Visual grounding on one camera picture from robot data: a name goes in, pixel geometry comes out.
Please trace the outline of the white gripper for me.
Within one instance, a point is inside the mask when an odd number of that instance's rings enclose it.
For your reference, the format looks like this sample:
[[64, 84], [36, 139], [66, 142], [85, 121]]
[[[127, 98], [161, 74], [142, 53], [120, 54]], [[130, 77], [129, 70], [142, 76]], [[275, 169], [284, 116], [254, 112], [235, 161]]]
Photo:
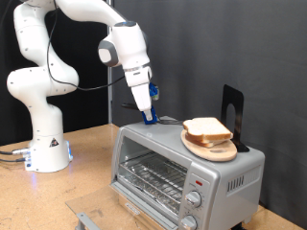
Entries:
[[152, 101], [150, 96], [149, 84], [152, 78], [152, 69], [150, 66], [138, 66], [124, 69], [126, 82], [130, 88], [136, 105], [140, 111], [144, 111], [146, 121], [153, 119], [150, 111]]

